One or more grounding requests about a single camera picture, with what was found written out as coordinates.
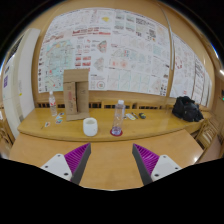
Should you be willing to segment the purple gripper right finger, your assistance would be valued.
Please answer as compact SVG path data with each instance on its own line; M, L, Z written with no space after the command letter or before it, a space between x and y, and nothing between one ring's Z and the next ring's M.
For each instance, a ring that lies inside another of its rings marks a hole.
M157 155L143 146L134 144L132 154L135 158L143 185L166 177L181 170L168 155Z

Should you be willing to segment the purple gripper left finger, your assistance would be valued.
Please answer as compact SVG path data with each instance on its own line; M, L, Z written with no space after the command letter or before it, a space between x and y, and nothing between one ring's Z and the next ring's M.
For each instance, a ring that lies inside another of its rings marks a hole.
M91 144L87 143L65 155L56 154L41 168L65 180L79 184L90 154Z

